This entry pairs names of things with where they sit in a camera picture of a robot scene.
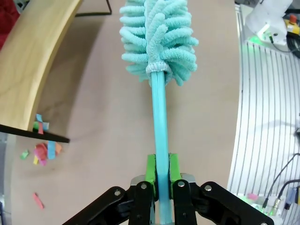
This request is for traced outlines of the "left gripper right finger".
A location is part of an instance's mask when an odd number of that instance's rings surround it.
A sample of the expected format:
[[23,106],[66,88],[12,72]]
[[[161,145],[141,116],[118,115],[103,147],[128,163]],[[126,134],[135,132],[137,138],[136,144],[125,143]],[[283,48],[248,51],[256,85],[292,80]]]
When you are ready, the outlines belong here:
[[180,172],[177,154],[169,155],[169,175],[175,225],[197,225],[197,214],[215,225],[274,225],[270,217],[217,183],[198,186],[192,175]]

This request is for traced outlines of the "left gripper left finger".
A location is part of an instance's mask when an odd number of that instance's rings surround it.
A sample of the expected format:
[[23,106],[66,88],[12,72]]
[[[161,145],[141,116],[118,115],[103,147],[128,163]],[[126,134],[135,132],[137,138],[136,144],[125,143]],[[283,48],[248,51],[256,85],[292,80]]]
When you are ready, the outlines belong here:
[[156,157],[147,156],[146,174],[134,177],[124,190],[114,186],[62,225],[152,225],[157,200]]

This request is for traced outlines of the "teal microfibre duster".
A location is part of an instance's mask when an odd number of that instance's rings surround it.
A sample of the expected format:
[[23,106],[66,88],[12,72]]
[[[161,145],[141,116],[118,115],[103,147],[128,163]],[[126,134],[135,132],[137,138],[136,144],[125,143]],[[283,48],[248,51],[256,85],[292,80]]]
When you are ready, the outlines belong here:
[[148,81],[152,92],[159,216],[162,224],[172,222],[169,184],[169,150],[166,85],[179,86],[197,70],[192,16],[188,0],[126,0],[120,8],[124,45],[122,59],[127,71]]

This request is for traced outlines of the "metal round connector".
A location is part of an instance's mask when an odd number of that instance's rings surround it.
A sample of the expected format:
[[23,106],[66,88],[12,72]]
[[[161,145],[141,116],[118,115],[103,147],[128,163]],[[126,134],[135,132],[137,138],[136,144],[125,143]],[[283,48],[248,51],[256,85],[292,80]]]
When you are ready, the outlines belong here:
[[270,215],[280,217],[282,215],[283,207],[284,207],[284,199],[281,200],[279,198],[276,198],[271,208]]

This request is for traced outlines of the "red paper strip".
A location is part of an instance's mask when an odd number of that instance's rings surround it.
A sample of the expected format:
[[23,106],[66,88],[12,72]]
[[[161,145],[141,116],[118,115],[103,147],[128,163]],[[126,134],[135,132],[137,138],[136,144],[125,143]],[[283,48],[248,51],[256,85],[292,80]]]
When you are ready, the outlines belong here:
[[42,201],[40,200],[39,196],[37,195],[37,193],[33,193],[33,199],[36,202],[36,204],[39,206],[40,209],[44,209],[44,205],[43,205]]

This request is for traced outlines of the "black and purple connector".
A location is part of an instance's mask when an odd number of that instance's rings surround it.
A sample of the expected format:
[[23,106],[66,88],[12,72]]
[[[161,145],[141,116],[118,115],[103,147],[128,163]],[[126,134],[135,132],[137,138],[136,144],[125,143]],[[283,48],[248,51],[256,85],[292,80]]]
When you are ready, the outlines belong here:
[[290,206],[295,203],[295,196],[296,196],[296,188],[295,187],[290,187],[286,193],[286,198],[285,198],[285,210],[289,210]]

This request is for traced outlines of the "long blue paper strip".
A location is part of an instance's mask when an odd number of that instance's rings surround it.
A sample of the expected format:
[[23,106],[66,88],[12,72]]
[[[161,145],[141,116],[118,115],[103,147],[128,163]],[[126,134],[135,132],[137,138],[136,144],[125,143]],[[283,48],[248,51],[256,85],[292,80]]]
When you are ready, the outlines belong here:
[[56,157],[56,142],[48,141],[47,156],[48,156],[48,159],[55,159],[55,157]]

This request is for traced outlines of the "crumpled pink paper scrap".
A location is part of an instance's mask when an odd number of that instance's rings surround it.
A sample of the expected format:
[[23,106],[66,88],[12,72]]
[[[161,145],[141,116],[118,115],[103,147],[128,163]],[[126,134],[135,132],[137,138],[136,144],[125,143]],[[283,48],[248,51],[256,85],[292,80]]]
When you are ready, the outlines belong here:
[[35,146],[34,154],[38,159],[38,162],[45,166],[47,163],[47,147],[44,143],[39,143]]

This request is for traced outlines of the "aluminium slotted mounting plate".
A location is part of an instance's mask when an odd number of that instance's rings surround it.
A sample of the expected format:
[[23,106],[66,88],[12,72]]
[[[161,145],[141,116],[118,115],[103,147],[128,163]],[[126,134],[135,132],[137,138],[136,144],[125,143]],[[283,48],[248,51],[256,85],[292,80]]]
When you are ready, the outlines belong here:
[[[258,38],[245,39],[252,0],[236,0],[240,53],[240,96],[227,188],[269,214],[278,194],[300,185],[300,59]],[[247,194],[258,195],[256,201]]]

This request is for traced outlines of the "red emergency stop button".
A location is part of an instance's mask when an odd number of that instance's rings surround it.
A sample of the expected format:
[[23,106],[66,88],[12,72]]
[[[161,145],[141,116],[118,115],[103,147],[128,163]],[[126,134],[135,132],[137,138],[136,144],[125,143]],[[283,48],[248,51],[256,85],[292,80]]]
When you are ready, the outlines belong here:
[[300,35],[300,26],[297,24],[297,17],[293,14],[289,16],[289,19],[284,19],[287,32]]

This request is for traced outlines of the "person in red jacket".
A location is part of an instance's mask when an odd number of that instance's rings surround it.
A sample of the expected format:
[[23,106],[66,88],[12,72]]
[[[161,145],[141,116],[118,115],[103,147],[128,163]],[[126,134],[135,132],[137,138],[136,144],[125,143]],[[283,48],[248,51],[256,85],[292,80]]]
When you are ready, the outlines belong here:
[[0,0],[0,50],[19,15],[13,0]]

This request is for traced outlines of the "wooden shelf with black frame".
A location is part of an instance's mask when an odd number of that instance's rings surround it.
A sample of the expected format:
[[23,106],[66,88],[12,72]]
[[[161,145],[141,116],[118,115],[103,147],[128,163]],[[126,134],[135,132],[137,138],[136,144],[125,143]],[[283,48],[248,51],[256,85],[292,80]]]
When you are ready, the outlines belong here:
[[70,141],[33,132],[40,95],[73,19],[111,14],[109,0],[29,0],[0,50],[0,132]]

